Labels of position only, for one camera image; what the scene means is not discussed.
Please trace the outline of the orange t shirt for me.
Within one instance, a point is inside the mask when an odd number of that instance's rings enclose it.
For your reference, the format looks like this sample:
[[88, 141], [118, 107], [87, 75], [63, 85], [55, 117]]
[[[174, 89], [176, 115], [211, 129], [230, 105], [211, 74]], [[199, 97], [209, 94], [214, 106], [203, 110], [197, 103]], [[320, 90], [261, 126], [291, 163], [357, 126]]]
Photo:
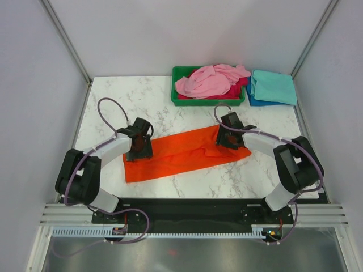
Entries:
[[247, 148], [238, 150], [216, 145], [218, 126], [153, 139], [152, 158], [127, 161], [123, 157], [125, 182], [134, 183], [177, 175], [184, 172], [237, 162], [251, 155]]

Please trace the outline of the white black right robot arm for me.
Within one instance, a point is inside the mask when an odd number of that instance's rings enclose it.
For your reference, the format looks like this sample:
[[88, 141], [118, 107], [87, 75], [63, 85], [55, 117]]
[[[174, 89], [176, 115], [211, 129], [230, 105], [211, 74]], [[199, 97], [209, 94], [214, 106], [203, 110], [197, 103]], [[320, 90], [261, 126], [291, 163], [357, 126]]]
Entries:
[[273, 223], [280, 210], [301, 194], [315, 192], [323, 185], [324, 169], [309, 140], [303, 136], [285, 139], [264, 132], [254, 125], [243, 126], [235, 112], [216, 117], [220, 128], [237, 137], [238, 147], [256, 150], [275, 160], [280, 182], [264, 198], [261, 219]]

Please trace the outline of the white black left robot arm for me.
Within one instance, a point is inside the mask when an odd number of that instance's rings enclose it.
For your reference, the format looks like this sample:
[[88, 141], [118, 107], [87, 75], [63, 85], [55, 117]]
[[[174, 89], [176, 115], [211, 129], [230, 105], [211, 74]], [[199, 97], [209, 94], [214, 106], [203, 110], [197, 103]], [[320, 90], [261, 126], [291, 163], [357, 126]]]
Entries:
[[55, 190], [64, 197], [67, 206], [82, 204], [104, 212], [112, 223], [124, 218], [119, 199], [100, 188], [101, 170], [124, 155], [127, 162], [153, 157], [151, 136], [154, 128], [149, 121], [136, 118], [126, 128], [104, 142], [85, 150], [70, 149], [64, 157]]

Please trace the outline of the blue folded t shirt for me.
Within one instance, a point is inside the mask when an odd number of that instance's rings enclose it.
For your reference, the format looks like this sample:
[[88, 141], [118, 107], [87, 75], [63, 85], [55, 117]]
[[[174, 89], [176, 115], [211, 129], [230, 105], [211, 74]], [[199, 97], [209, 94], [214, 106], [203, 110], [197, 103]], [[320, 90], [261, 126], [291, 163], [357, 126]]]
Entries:
[[285, 105], [285, 103], [280, 103], [280, 102], [256, 100], [251, 95], [251, 90], [252, 90], [251, 77], [248, 77], [248, 85], [246, 87], [246, 91], [247, 91], [247, 97], [248, 97], [248, 100], [249, 100], [249, 104], [252, 107], [264, 107], [264, 106], [273, 106], [273, 105]]

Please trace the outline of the pink t shirt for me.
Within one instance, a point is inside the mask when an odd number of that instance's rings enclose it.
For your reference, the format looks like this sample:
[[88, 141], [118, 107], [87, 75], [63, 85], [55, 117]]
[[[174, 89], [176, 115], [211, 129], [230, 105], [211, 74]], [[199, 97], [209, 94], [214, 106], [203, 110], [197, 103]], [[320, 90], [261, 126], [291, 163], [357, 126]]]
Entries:
[[178, 98], [237, 100], [242, 88], [248, 85], [251, 72], [243, 65], [227, 64], [203, 66], [193, 70], [189, 76], [177, 80], [175, 89]]

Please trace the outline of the teal folded t shirt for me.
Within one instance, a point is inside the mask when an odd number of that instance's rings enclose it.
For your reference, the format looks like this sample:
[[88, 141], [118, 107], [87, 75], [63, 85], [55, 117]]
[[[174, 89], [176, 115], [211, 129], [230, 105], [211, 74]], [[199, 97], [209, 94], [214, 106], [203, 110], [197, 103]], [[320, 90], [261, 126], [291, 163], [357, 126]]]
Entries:
[[297, 95], [291, 75], [254, 70], [251, 75], [251, 95], [255, 100], [297, 105]]

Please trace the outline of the green plastic bin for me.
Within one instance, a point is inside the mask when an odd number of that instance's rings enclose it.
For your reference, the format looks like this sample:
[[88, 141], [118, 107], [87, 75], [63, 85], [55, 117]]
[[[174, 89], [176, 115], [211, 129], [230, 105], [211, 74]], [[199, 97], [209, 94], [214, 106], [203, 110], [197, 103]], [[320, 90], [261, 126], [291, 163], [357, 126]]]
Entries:
[[177, 107], [239, 106], [245, 101], [250, 73], [243, 66], [175, 66], [171, 101]]

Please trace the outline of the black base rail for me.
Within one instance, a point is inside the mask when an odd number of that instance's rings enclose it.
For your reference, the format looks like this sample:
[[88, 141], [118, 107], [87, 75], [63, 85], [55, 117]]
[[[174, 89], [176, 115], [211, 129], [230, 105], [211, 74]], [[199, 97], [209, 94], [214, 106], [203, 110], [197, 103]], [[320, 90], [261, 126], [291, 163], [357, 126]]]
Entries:
[[93, 224], [123, 224], [136, 231], [237, 231], [293, 223], [292, 210], [268, 211], [258, 198], [122, 198], [116, 215], [97, 211]]

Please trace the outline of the left aluminium frame post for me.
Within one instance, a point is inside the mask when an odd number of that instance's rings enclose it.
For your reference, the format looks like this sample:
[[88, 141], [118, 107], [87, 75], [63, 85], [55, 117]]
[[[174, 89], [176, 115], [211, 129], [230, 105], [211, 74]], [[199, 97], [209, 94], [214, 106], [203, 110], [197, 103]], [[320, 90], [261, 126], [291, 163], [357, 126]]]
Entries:
[[88, 86], [92, 83], [92, 78], [90, 77], [89, 73], [87, 72], [76, 48], [74, 47], [69, 35], [67, 34], [67, 31], [65, 27], [63, 26], [59, 16], [57, 15], [56, 10], [54, 9], [51, 1], [49, 0], [39, 0], [41, 5], [43, 6], [45, 12], [47, 13], [50, 21], [52, 22], [54, 28], [56, 29], [58, 35], [60, 36], [60, 39], [62, 40], [63, 44], [66, 47], [66, 50], [71, 56], [71, 59], [75, 63], [78, 71], [82, 75], [83, 79], [85, 80], [86, 84]]

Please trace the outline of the aluminium frame post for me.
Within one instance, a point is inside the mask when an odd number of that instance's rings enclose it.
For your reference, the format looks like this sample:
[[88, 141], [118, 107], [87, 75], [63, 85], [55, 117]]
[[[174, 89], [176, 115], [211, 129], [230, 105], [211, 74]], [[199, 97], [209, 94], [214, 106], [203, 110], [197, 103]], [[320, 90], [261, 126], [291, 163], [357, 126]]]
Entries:
[[66, 50], [71, 56], [71, 59], [75, 63], [78, 71], [82, 75], [83, 79], [85, 80], [86, 84], [88, 86], [92, 83], [92, 78], [90, 77], [89, 73], [87, 72], [76, 48], [74, 47], [69, 35], [67, 34], [67, 31], [65, 27], [63, 26], [59, 16], [57, 15], [56, 10], [54, 9], [51, 1], [49, 0], [39, 0], [41, 5], [43, 6], [45, 12], [47, 13], [50, 21], [52, 22], [54, 28], [56, 29], [58, 35], [60, 36], [60, 39], [62, 40], [63, 44], [66, 47]]
[[321, 15], [320, 19], [318, 20], [318, 22], [317, 22], [314, 30], [312, 31], [306, 45], [304, 46], [301, 54], [299, 55], [296, 64], [294, 65], [294, 67], [292, 69], [292, 72], [291, 72], [290, 75], [292, 76], [293, 79], [298, 75], [300, 69], [302, 68], [304, 62], [306, 61], [306, 58], [308, 57], [308, 55], [311, 52], [314, 44], [316, 43], [319, 36], [323, 32], [326, 24], [328, 23], [330, 17], [332, 16], [334, 11], [336, 10], [339, 3], [340, 3], [340, 0], [330, 0], [330, 1], [328, 1], [328, 5], [324, 9], [323, 14]]

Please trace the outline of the right aluminium frame post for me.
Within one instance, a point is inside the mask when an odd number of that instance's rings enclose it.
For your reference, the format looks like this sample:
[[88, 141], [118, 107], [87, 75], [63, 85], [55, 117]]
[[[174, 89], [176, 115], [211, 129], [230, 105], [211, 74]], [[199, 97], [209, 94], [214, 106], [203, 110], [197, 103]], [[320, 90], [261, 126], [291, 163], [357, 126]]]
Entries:
[[328, 5], [324, 9], [323, 14], [321, 15], [320, 19], [318, 20], [318, 22], [317, 22], [314, 30], [312, 31], [306, 45], [304, 46], [301, 54], [299, 55], [296, 64], [294, 65], [294, 67], [292, 69], [292, 72], [291, 72], [290, 75], [292, 76], [293, 79], [298, 75], [300, 69], [302, 68], [304, 62], [306, 61], [306, 58], [308, 57], [308, 55], [311, 52], [314, 44], [316, 43], [319, 36], [323, 32], [326, 24], [328, 23], [330, 17], [332, 16], [334, 11], [336, 10], [339, 3], [340, 3], [340, 0], [330, 0], [330, 1], [328, 1]]

